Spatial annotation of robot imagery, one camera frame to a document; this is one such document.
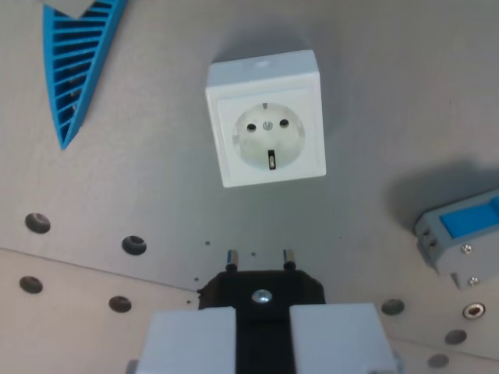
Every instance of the power socket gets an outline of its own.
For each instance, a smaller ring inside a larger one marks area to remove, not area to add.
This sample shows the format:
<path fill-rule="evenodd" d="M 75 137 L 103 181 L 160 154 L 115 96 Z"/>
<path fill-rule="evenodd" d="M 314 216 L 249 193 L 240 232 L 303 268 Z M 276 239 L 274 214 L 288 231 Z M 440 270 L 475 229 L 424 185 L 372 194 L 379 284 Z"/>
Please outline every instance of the power socket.
<path fill-rule="evenodd" d="M 224 187 L 326 174 L 313 51 L 214 63 L 206 96 Z"/>

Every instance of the outlet faceplate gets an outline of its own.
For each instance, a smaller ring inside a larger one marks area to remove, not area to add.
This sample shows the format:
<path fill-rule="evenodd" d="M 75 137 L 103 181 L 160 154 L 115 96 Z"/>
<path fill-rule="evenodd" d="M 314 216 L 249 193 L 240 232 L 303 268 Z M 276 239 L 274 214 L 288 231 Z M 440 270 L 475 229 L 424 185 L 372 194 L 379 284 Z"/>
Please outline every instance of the outlet faceplate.
<path fill-rule="evenodd" d="M 206 95 L 225 187 L 326 174 L 313 51 L 214 63 Z"/>

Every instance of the perforated panel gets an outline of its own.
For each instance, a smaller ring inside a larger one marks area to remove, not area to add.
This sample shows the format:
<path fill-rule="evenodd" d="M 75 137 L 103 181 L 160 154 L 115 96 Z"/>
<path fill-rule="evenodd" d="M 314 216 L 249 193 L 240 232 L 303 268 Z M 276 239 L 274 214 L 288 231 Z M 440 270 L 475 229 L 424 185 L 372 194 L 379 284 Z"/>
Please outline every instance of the perforated panel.
<path fill-rule="evenodd" d="M 392 337 L 499 358 L 499 280 L 458 290 L 410 231 L 424 210 L 499 185 L 499 4 L 130 1 L 63 152 L 41 5 L 0 10 L 1 246 L 189 290 L 223 269 L 228 249 L 247 270 L 281 267 L 290 248 L 329 302 L 404 300 L 384 317 Z M 327 176 L 224 189 L 207 67 L 300 48 L 321 70 Z M 47 234 L 27 230 L 31 212 L 50 219 Z M 143 255 L 122 250 L 129 235 L 145 240 Z M 470 302 L 485 316 L 464 319 Z M 468 338 L 450 347 L 454 329 Z"/>
<path fill-rule="evenodd" d="M 26 275 L 39 294 L 19 287 Z M 22 374 L 135 374 L 153 313 L 195 309 L 193 292 L 48 261 L 0 249 L 0 371 Z M 108 300 L 127 297 L 132 308 L 113 312 Z M 441 374 L 495 374 L 497 362 L 391 339 L 405 374 L 432 374 L 428 360 L 445 355 Z"/>

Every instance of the blue 3d-printed part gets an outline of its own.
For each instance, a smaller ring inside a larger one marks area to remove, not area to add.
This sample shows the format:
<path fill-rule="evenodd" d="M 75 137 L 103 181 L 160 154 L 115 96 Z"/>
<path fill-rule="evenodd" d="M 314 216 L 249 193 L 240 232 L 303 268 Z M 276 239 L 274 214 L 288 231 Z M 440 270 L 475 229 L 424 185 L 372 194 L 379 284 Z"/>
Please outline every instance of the blue 3d-printed part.
<path fill-rule="evenodd" d="M 99 0 L 79 19 L 44 7 L 48 99 L 62 149 L 83 124 L 125 4 Z"/>
<path fill-rule="evenodd" d="M 488 204 L 471 206 L 440 217 L 452 238 L 461 238 L 499 224 L 499 198 Z"/>

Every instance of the mounting hole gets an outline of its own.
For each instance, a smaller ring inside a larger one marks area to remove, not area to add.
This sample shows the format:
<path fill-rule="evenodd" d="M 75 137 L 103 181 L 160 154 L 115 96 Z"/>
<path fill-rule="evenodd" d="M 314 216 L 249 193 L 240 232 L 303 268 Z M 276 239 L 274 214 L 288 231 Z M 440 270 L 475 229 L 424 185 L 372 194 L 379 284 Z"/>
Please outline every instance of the mounting hole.
<path fill-rule="evenodd" d="M 468 334 L 464 330 L 453 330 L 449 331 L 445 335 L 445 343 L 449 345 L 457 345 L 466 340 Z"/>
<path fill-rule="evenodd" d="M 441 369 L 449 364 L 449 357 L 447 355 L 438 354 L 433 355 L 428 359 L 428 366 L 433 369 Z"/>
<path fill-rule="evenodd" d="M 477 319 L 483 316 L 484 313 L 485 305 L 481 302 L 474 302 L 472 304 L 469 304 L 462 310 L 462 315 L 466 319 Z"/>
<path fill-rule="evenodd" d="M 126 313 L 132 308 L 132 303 L 125 296 L 115 296 L 109 299 L 109 308 L 117 313 Z"/>
<path fill-rule="evenodd" d="M 122 241 L 122 248 L 132 256 L 142 255 L 146 252 L 146 242 L 140 236 L 127 236 Z"/>
<path fill-rule="evenodd" d="M 387 316 L 396 316 L 402 313 L 405 309 L 404 302 L 397 298 L 391 298 L 383 303 L 381 311 Z"/>
<path fill-rule="evenodd" d="M 50 230 L 50 221 L 41 213 L 30 213 L 24 219 L 26 226 L 37 234 L 45 234 Z"/>
<path fill-rule="evenodd" d="M 44 285 L 38 278 L 31 276 L 19 279 L 19 286 L 28 294 L 39 294 L 44 289 Z"/>

